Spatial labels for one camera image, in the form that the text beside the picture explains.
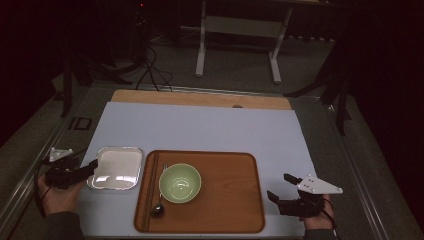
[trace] person's hand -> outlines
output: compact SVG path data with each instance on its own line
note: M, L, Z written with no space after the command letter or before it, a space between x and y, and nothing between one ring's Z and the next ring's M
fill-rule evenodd
M73 212L75 210L78 194L83 186L84 181L81 181L67 190L60 190L54 187L49 190L49 187L46 186L46 176L43 175L39 177L39 194L40 196L45 194L42 201L46 216L58 212Z
M328 201L324 200L324 210L332 218L334 218L333 206L330 203L330 195L324 194L323 198L328 200ZM300 218L299 220L303 221L303 223L305 224L306 230L333 229L332 221L322 212L318 216L310 217L310 218Z

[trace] robotic arm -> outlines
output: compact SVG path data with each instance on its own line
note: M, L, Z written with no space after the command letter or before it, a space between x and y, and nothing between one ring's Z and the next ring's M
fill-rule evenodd
M62 190L68 189L70 186L87 179L89 176L94 174L94 169L97 168L97 159L91 161L87 166L78 168L80 164L78 158L74 157L78 153L73 153L72 149L59 150L52 148L50 150L50 156L47 156L34 173L34 200L43 218L46 217L46 213L43 208L42 200L46 193L41 193L40 196L38 187L38 173L42 165L50 166L50 169L45 173L46 185Z
M277 195L267 191L268 199L277 204L281 215L303 218L318 216L324 209L323 194L343 193L343 189L312 177L310 174L305 179L284 174L284 180L297 186L299 198L296 200L280 200Z

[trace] green bowl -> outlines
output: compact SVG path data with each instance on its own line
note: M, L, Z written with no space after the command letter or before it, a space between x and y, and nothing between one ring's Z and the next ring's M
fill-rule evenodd
M162 196L172 203L186 203L200 191L202 178L191 165L178 163L167 168L159 179Z

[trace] sleeve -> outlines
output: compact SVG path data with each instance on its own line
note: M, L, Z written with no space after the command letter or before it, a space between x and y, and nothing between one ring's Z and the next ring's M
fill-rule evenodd
M84 240L79 216L73 212L59 212L46 217L45 240Z
M305 230L304 240L336 240L334 231L331 229Z

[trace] brown tray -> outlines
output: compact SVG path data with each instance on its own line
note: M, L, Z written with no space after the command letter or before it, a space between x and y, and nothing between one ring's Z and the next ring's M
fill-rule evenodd
M151 218L159 199L163 165L186 163L202 177L202 188L190 202L170 203L165 213ZM257 233L265 218L255 158L248 153L165 151L151 152L145 162L134 226L149 233Z

